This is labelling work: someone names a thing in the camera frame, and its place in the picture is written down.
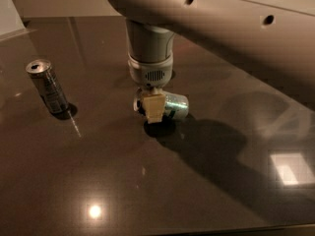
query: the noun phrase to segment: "metal can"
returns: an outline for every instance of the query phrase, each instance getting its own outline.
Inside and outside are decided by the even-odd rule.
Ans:
[[[34,60],[27,65],[26,70],[50,113],[58,114],[69,108],[50,61]]]
[[[173,120],[183,120],[189,113],[189,101],[184,95],[164,91],[164,116]]]

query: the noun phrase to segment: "robotic arm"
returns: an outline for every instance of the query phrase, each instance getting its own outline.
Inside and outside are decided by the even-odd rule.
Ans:
[[[162,90],[173,33],[315,108],[315,0],[108,0],[126,17],[135,110],[150,123],[184,118],[188,100]]]

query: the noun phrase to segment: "can top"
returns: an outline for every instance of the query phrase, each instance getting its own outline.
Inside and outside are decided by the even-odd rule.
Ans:
[[[40,74],[51,68],[51,62],[45,59],[37,59],[30,62],[26,70],[30,74]]]

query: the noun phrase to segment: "dark table surface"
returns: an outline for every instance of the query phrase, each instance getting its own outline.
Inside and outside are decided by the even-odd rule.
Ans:
[[[183,122],[133,111],[121,17],[30,19],[0,42],[0,234],[125,235],[315,221],[315,116],[182,36]],[[53,62],[77,108],[49,114],[26,65]],[[99,205],[101,217],[89,208]]]

